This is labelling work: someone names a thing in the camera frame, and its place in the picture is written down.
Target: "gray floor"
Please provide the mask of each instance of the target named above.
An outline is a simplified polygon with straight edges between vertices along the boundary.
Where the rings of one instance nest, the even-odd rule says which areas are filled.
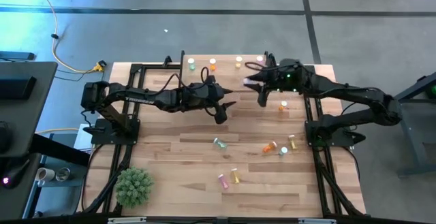
[[[303,10],[302,0],[51,1],[59,7]],[[435,11],[434,2],[310,0],[312,10],[334,11]],[[0,4],[46,2],[0,0]],[[89,69],[101,59],[108,63],[162,61],[168,54],[178,59],[181,50],[195,54],[257,54],[268,50],[278,59],[292,57],[313,63],[304,16],[59,14],[58,18],[63,36],[58,54],[81,69]],[[334,65],[338,82],[377,86],[395,95],[420,76],[436,71],[436,18],[314,17],[313,21],[321,61]],[[31,51],[37,61],[53,61],[53,29],[51,14],[0,13],[1,49]],[[38,129],[78,127],[82,123],[83,84],[100,78],[91,74],[80,82],[55,80]],[[352,110],[359,108],[363,107],[354,106]],[[365,125],[358,131],[367,136],[356,147],[367,212],[374,217],[435,222],[436,174],[407,179],[396,176],[398,169],[411,164],[401,128]]]

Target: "wooden tabletop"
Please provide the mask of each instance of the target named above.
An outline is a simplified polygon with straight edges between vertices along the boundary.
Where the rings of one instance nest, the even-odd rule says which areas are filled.
[[[258,55],[242,55],[243,62],[256,61]],[[187,59],[195,59],[196,69],[189,70]],[[147,169],[155,179],[150,200],[123,215],[195,216],[195,217],[320,217],[320,197],[311,149],[307,146],[303,123],[304,102],[296,93],[271,93],[265,108],[257,104],[257,94],[242,85],[253,71],[242,64],[235,68],[236,55],[186,55],[184,83],[201,82],[200,71],[215,58],[217,82],[235,92],[222,101],[237,101],[227,111],[228,120],[216,125],[205,111],[169,114],[153,106],[140,107],[140,137],[134,146],[131,166]],[[110,82],[127,84],[131,63],[114,63]],[[331,65],[315,65],[317,74],[335,81]],[[176,70],[148,70],[144,87],[158,91]],[[173,79],[167,89],[177,87]],[[281,101],[288,109],[279,111]],[[121,111],[123,103],[113,106]],[[322,100],[324,113],[340,114],[337,99]],[[263,153],[262,148],[275,141],[289,148],[287,137],[294,134],[296,150],[283,157],[277,151]],[[228,147],[220,149],[213,139]],[[109,175],[114,146],[104,146],[94,157],[85,191],[85,206],[101,191]],[[338,185],[365,212],[353,158],[342,148],[331,148]],[[234,184],[230,171],[238,169],[240,183]],[[230,187],[218,181],[223,174]],[[329,187],[328,201],[333,209]],[[115,205],[115,194],[111,209]]]

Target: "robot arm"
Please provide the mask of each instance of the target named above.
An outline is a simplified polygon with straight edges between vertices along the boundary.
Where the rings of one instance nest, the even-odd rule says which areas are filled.
[[[87,111],[99,112],[112,123],[112,126],[129,132],[128,115],[118,113],[111,105],[112,102],[130,101],[152,105],[165,112],[186,112],[214,108],[216,113],[211,115],[215,117],[217,124],[222,124],[227,120],[225,110],[236,103],[234,101],[222,105],[218,104],[218,101],[225,94],[232,91],[215,83],[214,76],[208,76],[203,83],[191,83],[189,86],[183,85],[172,90],[164,88],[160,91],[150,91],[123,86],[119,83],[89,82],[84,86],[81,105]]]
[[[279,65],[256,69],[259,72],[248,76],[245,86],[259,93],[258,103],[264,107],[271,91],[294,91],[311,98],[333,97],[368,105],[369,109],[340,116],[325,114],[310,124],[311,136],[329,140],[339,128],[366,123],[396,125],[400,122],[399,103],[391,95],[378,88],[360,88],[339,84],[324,76],[314,74],[294,59],[284,59]]]

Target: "small vial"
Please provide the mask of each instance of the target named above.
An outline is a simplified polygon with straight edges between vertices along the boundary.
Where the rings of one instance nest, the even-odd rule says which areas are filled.
[[[295,137],[295,135],[290,135],[290,136],[287,137],[289,139],[289,143],[291,144],[292,150],[296,150],[297,149],[297,146],[294,143],[294,137]]]
[[[239,184],[239,177],[238,177],[238,169],[237,168],[234,168],[232,170],[231,175],[232,175],[232,179],[233,179],[234,184]]]
[[[279,151],[279,155],[280,156],[283,156],[283,155],[285,155],[287,153],[287,148],[286,147],[282,147],[282,148],[280,148],[280,151]]]
[[[240,63],[243,61],[243,58],[242,57],[237,57],[236,58],[236,68],[239,68],[240,67]]]
[[[269,151],[271,151],[271,150],[276,149],[276,147],[277,147],[277,144],[276,144],[275,142],[271,142],[270,144],[268,144],[268,146],[265,146],[265,147],[262,149],[262,151],[263,151],[264,153],[267,153],[267,152],[269,152]]]
[[[283,111],[285,108],[287,108],[287,102],[286,101],[282,101],[280,103],[279,110]]]
[[[214,58],[212,58],[209,63],[211,64],[211,70],[215,71],[217,66],[215,65],[215,63],[217,62],[217,60],[215,60]]]
[[[188,59],[189,70],[191,70],[191,71],[196,69],[196,64],[194,62],[195,61],[193,58]]]
[[[228,184],[227,181],[225,180],[223,174],[220,174],[220,175],[218,176],[218,179],[219,179],[219,181],[221,182],[221,185],[223,186],[224,189],[229,188],[229,184]]]
[[[215,138],[215,139],[213,140],[213,144],[218,145],[220,148],[227,148],[227,144],[224,143],[222,140],[220,140],[220,139],[218,139],[218,138]]]

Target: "green plant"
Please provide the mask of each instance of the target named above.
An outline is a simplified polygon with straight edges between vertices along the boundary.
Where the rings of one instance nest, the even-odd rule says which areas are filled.
[[[123,170],[115,184],[116,200],[127,208],[141,205],[149,199],[153,184],[153,179],[143,169]]]

